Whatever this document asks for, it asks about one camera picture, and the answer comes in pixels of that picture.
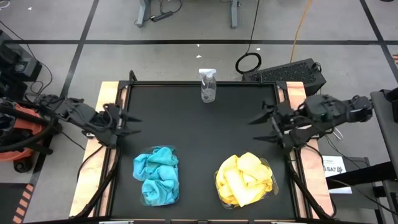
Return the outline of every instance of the black floor stripe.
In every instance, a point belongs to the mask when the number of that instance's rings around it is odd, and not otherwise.
[[[377,37],[377,40],[380,41],[381,49],[383,50],[384,56],[387,59],[387,62],[390,66],[392,74],[394,74],[394,77],[396,78],[396,80],[398,82],[398,68],[397,68],[397,65],[395,64],[395,61],[392,58],[392,55],[387,47],[387,43],[386,43],[386,41],[384,41],[383,36],[381,35],[380,30],[376,25],[376,21],[374,20],[372,14],[371,14],[371,11],[369,10],[369,7],[366,4],[365,0],[360,0],[360,2],[361,2],[363,10],[365,11],[366,16],[368,17],[368,20],[369,20],[369,23],[371,24],[373,32]]]
[[[158,45],[158,44],[249,44],[250,40],[5,40],[11,44],[98,44],[98,45]],[[292,45],[294,40],[252,40],[252,44]],[[398,40],[388,44],[398,45]],[[298,40],[297,45],[379,45],[378,40]]]
[[[100,0],[93,1],[93,5],[91,6],[90,13],[88,14],[85,28],[83,29],[83,33],[81,34],[79,44],[76,48],[75,55],[73,56],[72,62],[70,64],[68,75],[65,79],[65,83],[63,84],[60,96],[68,95],[69,87],[70,87],[70,84],[72,83],[72,78],[75,74],[77,63],[79,62],[79,59],[80,59],[81,51],[83,50],[84,41],[87,38],[88,31],[90,29],[91,23],[93,22],[93,18],[94,18],[95,11],[97,9],[99,1]]]
[[[30,177],[29,183],[32,184],[34,187],[36,187],[37,181],[39,181],[40,173],[43,168],[44,160],[45,160],[46,155],[45,154],[39,154],[36,165],[33,169],[32,176]]]

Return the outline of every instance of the blue towel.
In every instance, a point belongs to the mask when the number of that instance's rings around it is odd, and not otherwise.
[[[144,203],[167,205],[178,200],[178,159],[168,147],[155,148],[152,154],[141,154],[133,160],[132,176],[142,185]]]

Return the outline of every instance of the yellow cloth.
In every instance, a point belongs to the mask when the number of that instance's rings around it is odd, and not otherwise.
[[[272,171],[250,152],[225,160],[216,175],[217,191],[223,202],[243,207],[260,200],[272,190]]]

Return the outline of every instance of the label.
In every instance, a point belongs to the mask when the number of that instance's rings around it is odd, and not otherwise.
[[[325,177],[331,177],[333,175],[343,174],[346,172],[343,158],[341,156],[322,156],[323,158],[323,171]],[[342,187],[339,189],[329,190],[331,194],[352,194],[351,187]]]

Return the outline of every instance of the cable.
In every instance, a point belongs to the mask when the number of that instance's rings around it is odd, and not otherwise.
[[[316,152],[316,153],[319,155],[319,157],[321,157],[322,165],[323,165],[323,157],[322,157],[322,154],[319,152],[319,150],[318,150],[318,149],[315,149],[314,147],[310,146],[309,144],[305,144],[305,146],[307,146],[307,147],[309,147],[310,149],[312,149],[314,152]]]
[[[301,17],[300,24],[298,25],[298,28],[297,28],[297,30],[296,30],[296,35],[295,35],[295,37],[294,37],[294,42],[293,42],[292,55],[290,56],[290,62],[291,62],[291,63],[292,63],[292,61],[293,61],[293,55],[294,55],[294,50],[295,50],[295,48],[296,48],[297,37],[299,36],[299,31],[300,31],[301,25],[303,24],[304,18],[305,18],[305,16],[307,15],[307,11],[308,11],[308,9],[310,8],[310,5],[311,5],[311,0],[308,0],[308,3],[307,3],[307,5],[305,6],[305,9],[304,9],[303,16]]]
[[[333,180],[333,179],[331,179],[331,178],[328,178],[328,180],[331,180],[331,181],[333,181],[333,182],[337,182],[337,183],[339,183],[339,184],[343,184],[343,185],[345,185],[345,186],[347,186],[347,187],[354,188],[354,189],[355,189],[356,191],[358,191],[362,196],[364,196],[364,197],[366,197],[367,199],[371,200],[372,202],[378,204],[380,207],[386,209],[388,212],[391,212],[392,214],[398,215],[398,213],[396,213],[395,211],[392,211],[391,209],[385,207],[384,205],[382,205],[382,204],[379,203],[378,201],[373,200],[371,197],[367,196],[365,193],[363,193],[362,191],[360,191],[357,187],[352,186],[352,185],[350,185],[350,184],[346,184],[346,183],[344,183],[344,182],[342,182],[342,181],[339,181],[339,180]]]
[[[341,131],[339,130],[339,129],[337,129],[337,128],[335,128],[335,131],[340,135],[337,135],[336,134],[336,132],[333,132],[333,134],[335,135],[335,137],[337,138],[337,139],[339,139],[340,141],[342,141],[342,140],[344,140],[344,136],[343,136],[343,134],[341,133]]]
[[[336,207],[335,201],[333,200],[332,197],[330,197],[330,202],[331,202],[331,207],[332,207],[332,209],[333,209],[333,213],[332,213],[330,216],[331,216],[332,218],[335,218],[336,215],[337,215],[337,207]]]
[[[2,9],[7,8],[7,7],[10,5],[10,1],[0,1],[0,4],[2,4],[2,3],[4,3],[4,2],[6,2],[7,4],[6,4],[5,6],[0,6],[0,11],[1,11]]]
[[[347,159],[348,161],[352,162],[357,168],[361,169],[358,165],[356,165],[356,163],[351,160],[350,158],[346,157],[343,153],[341,153],[337,147],[335,146],[335,144],[331,141],[331,139],[329,138],[329,136],[325,135],[326,140],[328,141],[329,146],[331,146],[332,149],[334,149],[338,154],[340,154],[341,156],[343,156],[345,159]]]
[[[65,134],[63,131],[61,131],[61,134],[63,134],[65,137],[67,137],[71,142],[75,143],[77,146],[79,146],[82,150],[86,150],[81,144],[77,143],[75,140],[73,140],[71,137],[69,137],[67,134]]]
[[[80,165],[78,171],[77,171],[77,179],[76,182],[79,180],[79,176],[80,176],[80,171],[83,168],[83,166],[86,164],[86,162],[93,157],[95,154],[97,154],[104,146],[99,147],[96,151],[94,151],[91,155],[89,155]]]
[[[181,0],[179,0],[179,1],[180,1],[180,7],[176,11],[172,11],[173,13],[176,13],[176,12],[178,12],[181,9],[182,1]],[[159,11],[160,11],[161,14],[164,14],[164,12],[163,12],[163,0],[159,0],[159,3],[160,3]]]
[[[14,31],[12,31],[12,29],[10,29],[10,27],[8,27],[7,25],[5,25],[2,21],[0,21],[0,23],[1,23],[5,28],[7,28],[10,32],[12,32],[16,37],[20,38],[21,40],[24,40],[22,37],[20,37],[20,36],[17,35]],[[40,62],[39,60],[37,60],[35,54],[33,54],[32,49],[30,49],[29,44],[26,44],[26,46],[27,46],[27,48],[29,49],[29,52],[32,54],[32,57],[33,57],[36,61],[38,61],[39,63],[41,63],[41,64],[49,71],[49,73],[50,73],[50,81],[49,81],[46,85],[44,85],[44,83],[43,83],[42,81],[35,81],[35,82],[32,83],[32,85],[34,85],[35,83],[41,83],[41,84],[43,84],[43,85],[39,88],[39,90],[38,90],[37,92],[32,91],[32,86],[30,86],[30,90],[31,90],[31,91],[33,92],[33,94],[35,94],[35,96],[36,96],[36,98],[35,98],[35,100],[36,100],[37,97],[38,97],[38,96],[39,96],[39,95],[52,83],[53,75],[52,75],[52,72],[51,72],[51,70],[49,69],[49,67],[46,66],[46,64],[44,64],[43,62]]]
[[[248,50],[247,50],[246,53],[245,53],[242,57],[240,57],[240,58],[236,61],[236,63],[235,63],[235,70],[236,70],[237,72],[239,72],[240,74],[242,74],[242,75],[245,74],[245,73],[255,72],[255,71],[259,70],[259,68],[260,68],[260,66],[261,66],[261,63],[262,63],[262,62],[261,62],[261,56],[260,56],[258,53],[254,53],[254,52],[249,53],[250,46],[251,46],[251,42],[252,42],[252,40],[253,40],[254,28],[256,27],[257,13],[258,13],[258,11],[259,11],[259,5],[260,5],[260,0],[257,0],[256,15],[254,16],[253,28],[252,28],[252,31],[251,31],[250,43],[249,43]],[[244,58],[246,58],[247,56],[250,56],[250,55],[253,55],[253,56],[256,56],[256,57],[257,57],[257,59],[258,59],[257,65],[256,65],[254,68],[252,68],[252,69],[250,69],[250,70],[248,70],[248,71],[245,71],[245,72],[244,72],[244,71],[241,71],[241,70],[239,69],[239,64],[241,63],[241,61],[242,61]]]
[[[246,53],[249,52],[250,46],[251,46],[251,41],[253,39],[254,28],[256,27],[256,21],[257,21],[257,13],[259,12],[259,5],[260,5],[260,0],[257,0],[256,15],[254,16],[253,28],[251,30],[251,36],[250,36],[250,43],[249,43],[249,47],[248,47],[248,50],[246,51]]]

